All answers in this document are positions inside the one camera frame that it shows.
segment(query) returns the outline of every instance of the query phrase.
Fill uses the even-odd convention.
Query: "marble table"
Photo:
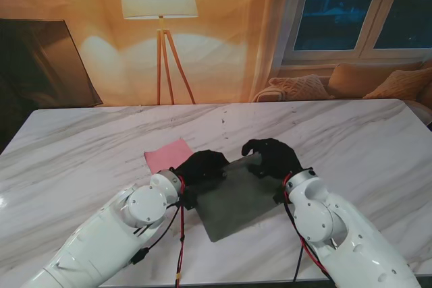
[[[19,287],[125,185],[148,183],[143,152],[178,138],[231,161],[251,138],[288,143],[416,274],[432,273],[432,133],[403,102],[115,107],[35,111],[0,156],[0,287]],[[175,222],[146,259],[105,284],[172,285],[179,248]],[[217,243],[193,210],[182,284],[289,281],[299,250],[282,206]],[[322,277],[305,257],[300,279]]]

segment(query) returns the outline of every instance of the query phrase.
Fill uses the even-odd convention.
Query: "knitted pillow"
[[[333,99],[324,89],[316,74],[297,78],[272,78],[270,85],[285,91],[285,100],[325,100]]]
[[[397,70],[363,99],[396,98],[400,100],[416,100],[417,94],[432,81],[432,67],[416,70]]]

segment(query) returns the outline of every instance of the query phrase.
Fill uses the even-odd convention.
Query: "window pane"
[[[350,50],[372,0],[306,0],[294,50]]]
[[[432,0],[394,0],[376,49],[432,47]]]

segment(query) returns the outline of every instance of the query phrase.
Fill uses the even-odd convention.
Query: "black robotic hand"
[[[183,178],[186,189],[181,197],[183,205],[190,210],[198,204],[197,195],[211,190],[217,185],[214,179],[223,179],[223,167],[228,160],[220,152],[211,150],[192,154],[177,169],[171,169],[177,176]]]
[[[284,179],[289,173],[295,175],[304,170],[294,150],[274,138],[250,140],[243,145],[242,155],[246,156],[250,151],[261,155],[260,165],[248,167],[248,170],[259,178],[270,175],[276,179]]]
[[[174,173],[183,177],[186,186],[198,185],[206,179],[221,177],[222,168],[228,164],[222,153],[205,150],[192,154]]]

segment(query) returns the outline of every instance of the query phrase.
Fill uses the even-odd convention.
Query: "gray cloth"
[[[230,163],[224,168],[225,179],[207,182],[207,192],[198,195],[196,211],[212,242],[219,241],[245,227],[255,218],[275,208],[273,201],[282,180],[259,179],[247,169],[259,164],[257,154]]]

